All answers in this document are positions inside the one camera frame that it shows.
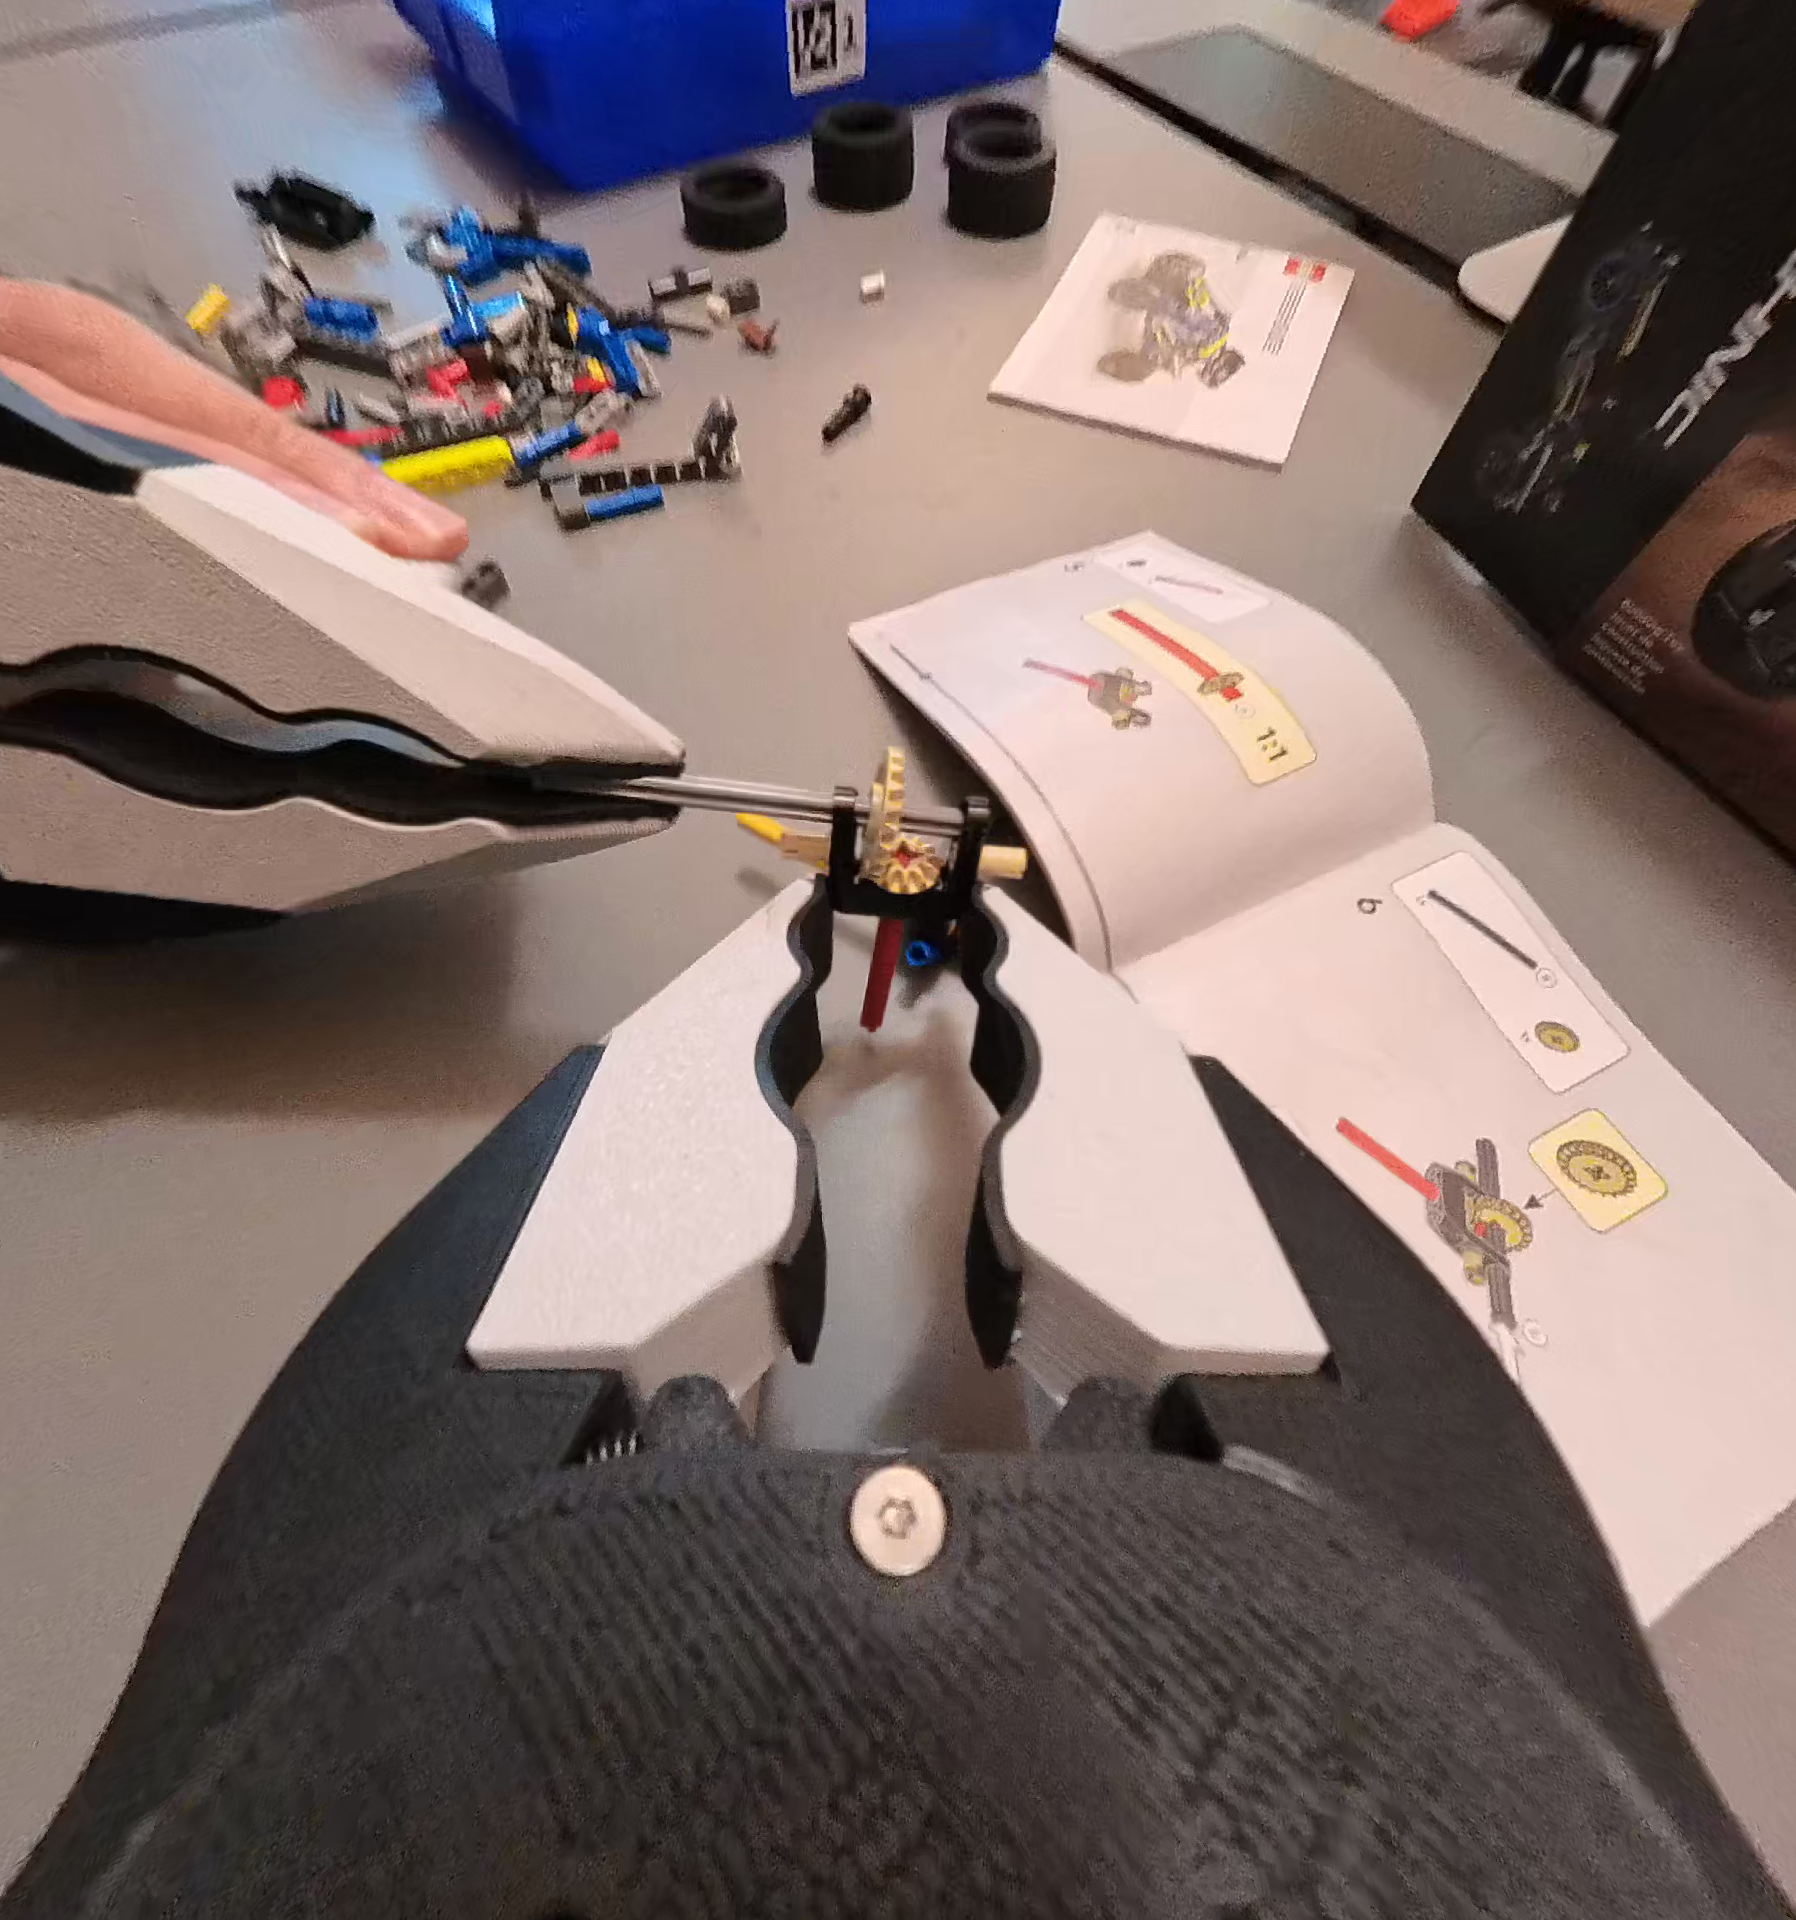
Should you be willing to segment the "white rounded base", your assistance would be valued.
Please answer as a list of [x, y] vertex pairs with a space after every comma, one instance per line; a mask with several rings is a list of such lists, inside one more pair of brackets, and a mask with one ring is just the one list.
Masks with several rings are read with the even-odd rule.
[[1493, 326], [1512, 326], [1535, 281], [1544, 274], [1574, 214], [1561, 214], [1541, 228], [1527, 228], [1500, 245], [1480, 249], [1458, 268], [1458, 298], [1480, 318]]

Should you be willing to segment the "blue storage bin with tag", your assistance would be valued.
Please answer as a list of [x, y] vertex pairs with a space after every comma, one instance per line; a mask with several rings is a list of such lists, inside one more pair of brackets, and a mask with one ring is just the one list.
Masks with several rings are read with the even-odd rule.
[[441, 90], [573, 190], [916, 109], [1055, 55], [1060, 4], [390, 4]]

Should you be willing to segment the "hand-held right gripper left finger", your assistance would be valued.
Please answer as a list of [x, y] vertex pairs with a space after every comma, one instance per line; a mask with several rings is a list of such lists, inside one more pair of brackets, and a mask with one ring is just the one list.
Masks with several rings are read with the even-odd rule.
[[618, 1370], [756, 1387], [791, 1350], [773, 1294], [800, 1124], [760, 1077], [765, 1024], [815, 980], [784, 887], [619, 1019], [467, 1333], [483, 1370]]

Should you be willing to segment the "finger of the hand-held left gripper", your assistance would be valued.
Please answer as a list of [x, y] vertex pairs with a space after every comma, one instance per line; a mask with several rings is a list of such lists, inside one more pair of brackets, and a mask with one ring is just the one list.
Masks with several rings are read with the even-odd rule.
[[677, 777], [593, 672], [235, 469], [0, 443], [0, 741], [358, 784]]
[[585, 768], [453, 760], [365, 720], [236, 740], [50, 689], [0, 708], [0, 885], [296, 917], [449, 875], [511, 875], [675, 825]]

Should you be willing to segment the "black lego frame gear assembly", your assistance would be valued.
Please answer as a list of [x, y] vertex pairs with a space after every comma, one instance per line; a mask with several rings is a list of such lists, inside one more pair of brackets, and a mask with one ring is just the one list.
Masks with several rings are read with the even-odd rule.
[[835, 916], [871, 917], [879, 931], [860, 998], [867, 1032], [884, 1024], [908, 949], [929, 943], [945, 951], [984, 885], [1022, 879], [1030, 872], [1022, 846], [996, 839], [987, 798], [974, 796], [955, 811], [911, 803], [900, 749], [884, 751], [867, 791], [646, 777], [625, 784], [625, 796], [729, 814], [781, 856], [810, 866]]

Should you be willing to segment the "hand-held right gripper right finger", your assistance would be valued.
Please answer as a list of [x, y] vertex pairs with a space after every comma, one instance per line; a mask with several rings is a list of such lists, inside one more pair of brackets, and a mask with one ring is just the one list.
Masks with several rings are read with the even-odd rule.
[[1038, 1384], [1305, 1378], [1329, 1359], [1185, 1045], [996, 887], [965, 912], [993, 1107], [965, 1232], [989, 1369]]

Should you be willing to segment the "open instruction booklet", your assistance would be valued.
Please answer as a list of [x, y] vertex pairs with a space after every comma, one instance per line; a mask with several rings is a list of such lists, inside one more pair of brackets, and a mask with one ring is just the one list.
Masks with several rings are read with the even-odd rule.
[[996, 788], [1081, 958], [1462, 1303], [1643, 1620], [1796, 1501], [1796, 1192], [1436, 821], [1373, 653], [1158, 534], [846, 640]]

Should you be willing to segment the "dark lego set box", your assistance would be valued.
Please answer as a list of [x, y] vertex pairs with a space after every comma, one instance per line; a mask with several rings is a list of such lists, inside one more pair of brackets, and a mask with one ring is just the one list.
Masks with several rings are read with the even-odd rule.
[[1699, 4], [1414, 493], [1796, 865], [1796, 4]]

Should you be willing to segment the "pile of lego pieces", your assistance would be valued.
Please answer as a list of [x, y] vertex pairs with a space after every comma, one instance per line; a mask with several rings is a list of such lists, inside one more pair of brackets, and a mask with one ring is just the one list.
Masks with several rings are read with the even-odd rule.
[[479, 208], [403, 217], [407, 261], [436, 313], [400, 321], [388, 294], [341, 290], [310, 255], [372, 239], [377, 214], [326, 181], [236, 181], [263, 268], [252, 298], [202, 288], [184, 330], [270, 413], [364, 454], [423, 493], [536, 489], [564, 530], [654, 512], [677, 489], [742, 474], [738, 413], [711, 396], [686, 454], [626, 461], [625, 427], [660, 399], [677, 339], [756, 316], [756, 285], [717, 288], [697, 265], [610, 302], [590, 252], [550, 238], [536, 203], [495, 223]]

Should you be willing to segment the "yellow axle lego subassembly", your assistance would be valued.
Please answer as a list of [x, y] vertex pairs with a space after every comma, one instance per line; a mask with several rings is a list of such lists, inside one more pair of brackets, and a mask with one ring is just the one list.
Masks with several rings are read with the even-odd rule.
[[950, 856], [938, 844], [871, 821], [784, 824], [771, 814], [738, 814], [736, 824], [773, 846], [784, 860], [839, 879], [836, 916], [876, 917], [879, 951], [894, 968], [925, 973], [955, 951], [950, 916]]

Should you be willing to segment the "person's left hand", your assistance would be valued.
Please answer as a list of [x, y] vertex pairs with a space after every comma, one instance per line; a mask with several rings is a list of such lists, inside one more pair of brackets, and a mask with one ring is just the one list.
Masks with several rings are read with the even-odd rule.
[[65, 419], [235, 469], [380, 552], [459, 561], [472, 549], [462, 515], [288, 423], [139, 318], [67, 285], [0, 274], [0, 373]]

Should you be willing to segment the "closed instruction booklet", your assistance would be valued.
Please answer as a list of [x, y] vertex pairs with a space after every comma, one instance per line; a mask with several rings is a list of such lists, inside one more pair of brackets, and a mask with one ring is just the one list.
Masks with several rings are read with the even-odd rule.
[[987, 396], [1279, 471], [1352, 285], [1313, 252], [1102, 214]]

